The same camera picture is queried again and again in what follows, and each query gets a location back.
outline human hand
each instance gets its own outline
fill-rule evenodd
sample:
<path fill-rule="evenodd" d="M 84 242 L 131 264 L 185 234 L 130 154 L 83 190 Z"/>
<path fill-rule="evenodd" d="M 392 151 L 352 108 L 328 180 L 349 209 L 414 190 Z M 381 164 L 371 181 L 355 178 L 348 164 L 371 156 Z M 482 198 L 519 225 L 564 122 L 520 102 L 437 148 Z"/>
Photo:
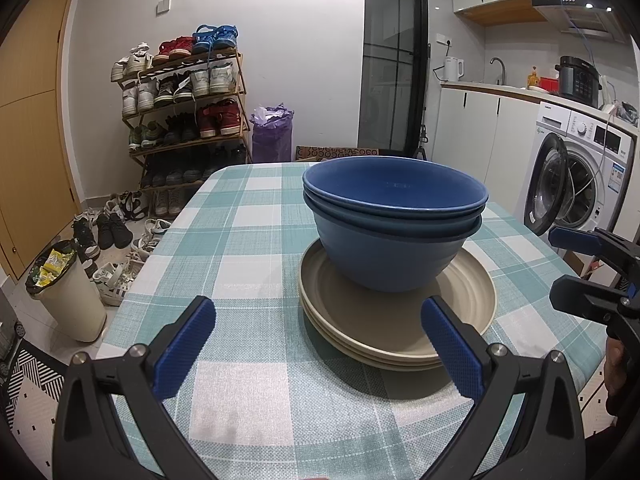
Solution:
<path fill-rule="evenodd" d="M 626 382 L 626 370 L 622 363 L 625 347 L 618 339 L 607 337 L 604 361 L 604 385 L 611 397 L 620 391 Z"/>

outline light blue bowl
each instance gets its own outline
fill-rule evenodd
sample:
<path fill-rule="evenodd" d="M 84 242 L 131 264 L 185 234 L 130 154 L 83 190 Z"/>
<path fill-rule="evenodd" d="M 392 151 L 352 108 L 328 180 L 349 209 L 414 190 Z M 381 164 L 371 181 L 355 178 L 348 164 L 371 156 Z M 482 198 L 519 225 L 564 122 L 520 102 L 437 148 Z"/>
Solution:
<path fill-rule="evenodd" d="M 478 217 L 481 215 L 484 205 L 472 213 L 453 218 L 434 219 L 407 219 L 390 218 L 387 216 L 370 215 L 346 209 L 338 205 L 327 202 L 323 198 L 305 189 L 306 197 L 323 213 L 327 213 L 335 219 L 341 220 L 349 225 L 402 237 L 415 238 L 443 238 L 456 236 L 471 230 Z"/>
<path fill-rule="evenodd" d="M 348 225 L 320 211 L 306 195 L 304 199 L 337 269 L 350 280 L 382 292 L 404 292 L 429 283 L 482 225 L 478 217 L 472 229 L 455 237 L 399 237 Z"/>
<path fill-rule="evenodd" d="M 308 190 L 343 208 L 393 218 L 450 218 L 489 199 L 484 184 L 461 171 L 398 156 L 348 156 L 305 171 Z"/>

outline purple trash bag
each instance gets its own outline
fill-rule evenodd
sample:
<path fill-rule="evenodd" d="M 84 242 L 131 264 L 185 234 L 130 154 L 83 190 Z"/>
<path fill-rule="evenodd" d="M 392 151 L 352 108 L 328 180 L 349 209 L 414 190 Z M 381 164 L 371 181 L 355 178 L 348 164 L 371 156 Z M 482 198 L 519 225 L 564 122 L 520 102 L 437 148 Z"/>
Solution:
<path fill-rule="evenodd" d="M 253 162 L 291 162 L 293 110 L 287 110 L 284 103 L 275 108 L 260 106 L 251 114 L 251 122 Z"/>

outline table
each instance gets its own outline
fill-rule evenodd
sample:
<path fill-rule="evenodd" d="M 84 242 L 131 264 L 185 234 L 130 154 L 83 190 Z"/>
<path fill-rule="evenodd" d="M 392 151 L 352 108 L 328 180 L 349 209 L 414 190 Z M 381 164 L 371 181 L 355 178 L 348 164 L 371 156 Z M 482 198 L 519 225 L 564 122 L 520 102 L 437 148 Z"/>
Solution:
<path fill-rule="evenodd" d="M 198 294 L 216 328 L 177 397 L 164 405 L 221 480 L 415 479 L 471 407 L 443 368 L 386 372 L 326 343 L 298 304 L 302 254 L 317 236 L 302 199 L 309 163 L 216 172 L 180 213 L 122 303 L 98 357 L 148 343 Z M 577 391 L 603 357 L 603 327 L 553 310 L 551 284 L 573 271 L 500 206 L 489 203 L 466 243 L 498 292 L 485 334 L 518 354 L 565 352 Z M 158 470 L 126 402 L 116 402 L 143 465 Z M 517 401 L 484 466 L 495 463 Z"/>

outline black and white rug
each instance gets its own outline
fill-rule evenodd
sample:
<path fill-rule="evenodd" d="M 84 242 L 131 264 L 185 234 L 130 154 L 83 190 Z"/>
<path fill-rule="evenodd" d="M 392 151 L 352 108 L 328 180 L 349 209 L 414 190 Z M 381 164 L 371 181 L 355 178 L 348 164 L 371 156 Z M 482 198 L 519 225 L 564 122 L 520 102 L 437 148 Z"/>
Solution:
<path fill-rule="evenodd" d="M 20 342 L 8 381 L 3 408 L 24 452 L 46 478 L 51 475 L 53 429 L 66 365 L 26 340 Z"/>

